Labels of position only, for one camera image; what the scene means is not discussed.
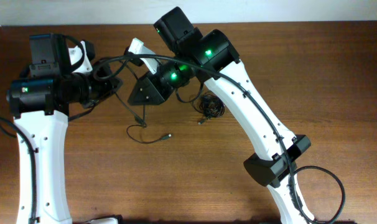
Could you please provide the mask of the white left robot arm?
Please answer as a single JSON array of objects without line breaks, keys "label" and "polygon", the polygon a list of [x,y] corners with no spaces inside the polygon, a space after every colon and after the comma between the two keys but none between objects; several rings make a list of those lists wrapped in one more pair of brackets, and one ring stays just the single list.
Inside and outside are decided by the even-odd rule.
[{"label": "white left robot arm", "polygon": [[65,191],[64,146],[71,116],[79,103],[85,114],[111,97],[122,81],[92,75],[95,48],[63,34],[29,38],[32,62],[12,81],[7,102],[19,141],[18,223],[71,223]]}]

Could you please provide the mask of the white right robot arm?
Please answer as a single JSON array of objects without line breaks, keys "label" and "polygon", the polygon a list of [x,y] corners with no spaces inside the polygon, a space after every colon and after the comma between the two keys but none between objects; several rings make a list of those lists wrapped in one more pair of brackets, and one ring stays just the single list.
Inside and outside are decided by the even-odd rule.
[{"label": "white right robot arm", "polygon": [[244,162],[248,174],[267,187],[282,223],[313,223],[297,183],[296,160],[310,139],[296,135],[272,112],[252,84],[238,51],[220,30],[202,34],[179,7],[164,14],[154,28],[172,51],[155,54],[133,39],[127,54],[147,66],[129,96],[130,105],[160,105],[173,91],[197,78],[229,109],[249,137],[254,154]]}]

